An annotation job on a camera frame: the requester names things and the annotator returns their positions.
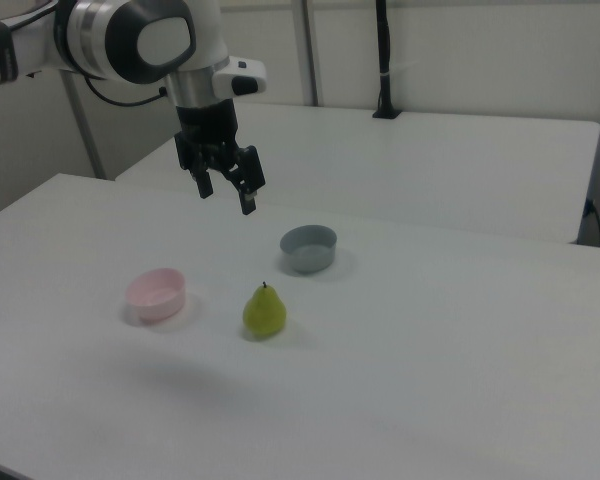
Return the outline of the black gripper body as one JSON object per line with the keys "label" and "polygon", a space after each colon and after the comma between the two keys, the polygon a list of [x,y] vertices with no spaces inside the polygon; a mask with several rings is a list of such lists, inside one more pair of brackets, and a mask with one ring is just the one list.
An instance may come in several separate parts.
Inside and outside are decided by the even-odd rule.
{"label": "black gripper body", "polygon": [[238,122],[233,100],[201,108],[177,107],[176,112],[181,130],[174,140],[183,170],[194,168],[199,154],[214,169],[235,165]]}

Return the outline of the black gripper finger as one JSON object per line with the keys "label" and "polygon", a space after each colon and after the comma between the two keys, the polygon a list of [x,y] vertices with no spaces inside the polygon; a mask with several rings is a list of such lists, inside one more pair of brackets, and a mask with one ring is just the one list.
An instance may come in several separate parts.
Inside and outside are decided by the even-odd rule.
{"label": "black gripper finger", "polygon": [[202,153],[197,153],[192,161],[191,176],[197,185],[199,196],[202,199],[206,199],[214,193],[208,172],[208,164]]}
{"label": "black gripper finger", "polygon": [[258,190],[266,184],[258,151],[255,146],[231,147],[224,160],[223,175],[238,192],[242,214],[249,215],[256,210]]}

